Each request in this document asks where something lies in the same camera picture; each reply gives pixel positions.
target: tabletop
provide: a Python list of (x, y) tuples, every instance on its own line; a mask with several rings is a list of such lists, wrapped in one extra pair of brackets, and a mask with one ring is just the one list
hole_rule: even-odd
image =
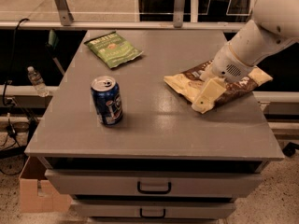
[[(59, 90), (26, 148), (29, 156), (281, 160), (283, 154), (252, 93), (204, 115), (167, 84), (172, 76), (214, 57), (221, 31), (119, 30), (143, 50), (141, 57), (109, 69), (83, 44), (110, 33), (88, 31)], [(91, 97), (99, 76), (120, 85), (123, 119), (102, 125)]]

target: metal frame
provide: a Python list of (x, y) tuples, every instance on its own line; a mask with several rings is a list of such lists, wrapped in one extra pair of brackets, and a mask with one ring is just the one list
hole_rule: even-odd
[(59, 18), (61, 24), (64, 26), (69, 26), (74, 18), (73, 15), (68, 7), (66, 0), (55, 0), (57, 10), (59, 12)]
[[(14, 29), (17, 21), (0, 21), (0, 29)], [(186, 30), (222, 30), (226, 33), (238, 32), (245, 23), (243, 22), (183, 22), (179, 29)], [(23, 30), (97, 30), (97, 29), (177, 29), (171, 21), (126, 21), (126, 22), (85, 22), (74, 21), (68, 26), (58, 21), (27, 21), (19, 29)]]
[(185, 8), (185, 0), (175, 0), (174, 17), (173, 17), (175, 28), (180, 28), (183, 25), (184, 8)]

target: cardboard box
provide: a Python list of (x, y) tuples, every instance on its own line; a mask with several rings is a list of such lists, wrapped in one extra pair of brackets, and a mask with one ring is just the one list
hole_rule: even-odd
[(46, 168), (30, 157), (20, 175), (20, 211), (22, 213), (67, 212), (71, 197), (60, 194), (45, 177)]

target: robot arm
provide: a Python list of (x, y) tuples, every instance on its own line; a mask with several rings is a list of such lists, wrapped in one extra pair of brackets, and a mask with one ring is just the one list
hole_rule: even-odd
[(217, 52), (200, 76), (205, 84), (192, 108), (205, 109), (225, 92), (224, 80), (241, 80), (264, 58), (298, 41), (299, 0), (256, 0), (252, 20)]
[(237, 82), (264, 58), (293, 43), (293, 38), (273, 34), (250, 20), (217, 52), (213, 64), (201, 75), (201, 79), (224, 77), (227, 82)]

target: drawer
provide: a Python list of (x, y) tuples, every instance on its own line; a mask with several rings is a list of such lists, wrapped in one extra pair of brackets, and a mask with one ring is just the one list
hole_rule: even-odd
[(139, 218), (144, 220), (219, 219), (235, 210), (234, 203), (160, 202), (128, 200), (74, 200), (83, 217)]
[(48, 170), (46, 177), (62, 194), (171, 197), (248, 196), (260, 174)]
[(108, 218), (108, 217), (89, 217), (88, 218), (88, 223), (91, 224), (125, 224), (125, 223), (136, 223), (136, 224), (149, 224), (152, 222), (156, 222), (156, 223), (160, 223), (160, 224), (192, 224), (192, 223), (196, 223), (196, 224), (217, 224), (219, 223), (218, 220), (214, 220), (214, 219), (194, 219), (194, 220), (186, 220), (186, 219), (182, 219), (182, 220), (173, 220), (173, 219), (165, 219), (163, 221), (158, 220), (155, 221), (154, 219), (149, 219), (149, 220), (144, 220), (144, 219), (136, 219), (136, 218), (126, 218), (126, 219), (122, 219), (122, 218)]

